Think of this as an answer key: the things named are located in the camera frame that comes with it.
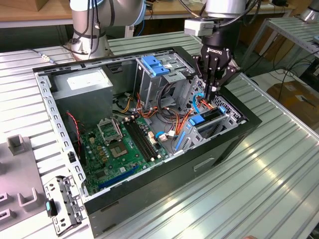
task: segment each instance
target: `workbench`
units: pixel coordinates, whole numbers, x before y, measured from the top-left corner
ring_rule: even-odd
[[[202,4],[192,3],[189,7],[199,13]],[[268,4],[261,7],[259,14],[284,13],[284,16],[289,16],[293,9],[292,5],[281,7]],[[249,14],[254,14],[255,11],[256,7]],[[150,17],[151,12],[147,10],[145,19]],[[154,2],[152,19],[187,17],[191,17],[191,14],[178,0]],[[38,12],[0,5],[0,28],[67,24],[73,24],[68,0],[49,0]]]
[[[269,48],[275,36],[280,34],[299,47],[295,54],[291,57],[292,61],[287,66],[288,68],[298,60],[298,56],[302,50],[306,50],[315,57],[319,57],[319,44],[313,40],[314,36],[319,35],[319,22],[307,23],[297,17],[269,18],[263,22],[252,43],[249,45],[242,61],[241,67],[243,69],[247,65],[251,53],[268,27],[274,30],[274,32],[266,42],[263,50],[260,52],[260,55]]]
[[[182,46],[199,54],[200,40],[182,32],[110,40],[117,54]],[[65,49],[38,49],[57,63]],[[0,53],[0,142],[29,136],[42,183],[67,176],[32,68],[49,65],[30,51]],[[227,88],[261,125],[228,159],[100,237],[305,239],[319,221],[319,137],[241,74]],[[89,221],[65,236],[92,238]],[[55,238],[46,211],[0,232],[0,238]]]

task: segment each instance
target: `grooved aluminum surface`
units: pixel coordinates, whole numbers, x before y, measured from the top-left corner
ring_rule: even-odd
[[[182,32],[111,40],[115,54],[181,45],[199,54],[200,41]],[[58,63],[73,61],[61,47],[39,49]],[[0,142],[31,139],[42,183],[68,175],[45,112],[28,51],[0,53]],[[319,221],[318,136],[244,75],[227,88],[263,122],[231,156],[99,238],[306,238]],[[88,219],[65,235],[92,238]],[[55,238],[42,212],[0,238]]]
[[[309,24],[296,17],[283,17],[270,18],[267,25],[309,53],[319,51],[319,44],[313,41],[319,35],[318,22]]]

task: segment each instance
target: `expansion slot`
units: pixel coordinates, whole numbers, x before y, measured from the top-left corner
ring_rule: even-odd
[[[112,184],[117,183],[117,182],[121,181],[122,179],[125,179],[125,178],[127,178],[127,177],[133,175],[134,172],[135,172],[135,170],[137,170],[138,168],[139,168],[138,165],[137,165],[137,166],[134,166],[130,171],[127,171],[127,172],[125,172],[125,173],[122,173],[121,175],[116,176],[115,178],[112,178],[112,179],[110,179],[110,180],[108,180],[108,181],[106,181],[106,182],[104,182],[104,183],[101,183],[101,184],[99,185],[99,189],[102,189],[102,188],[106,188],[106,187],[108,187],[108,186],[111,186]]]
[[[135,121],[124,122],[124,127],[132,137],[133,142],[143,155],[147,162],[153,161],[157,154],[151,146],[150,142],[146,139],[145,135],[142,133],[139,125]]]

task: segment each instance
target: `yellow wire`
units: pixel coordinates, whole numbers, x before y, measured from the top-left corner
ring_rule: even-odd
[[[129,110],[129,107],[130,107],[130,101],[131,101],[131,98],[129,98],[128,100],[128,104],[126,105],[125,109],[121,111],[121,113],[125,113],[126,111]]]

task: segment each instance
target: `cardboard box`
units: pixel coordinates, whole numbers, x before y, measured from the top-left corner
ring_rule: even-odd
[[[0,0],[0,5],[11,6],[29,11],[39,11],[48,0]]]
[[[281,83],[273,85],[267,93],[278,99]],[[298,81],[285,82],[280,103],[313,130],[319,128],[319,97]]]

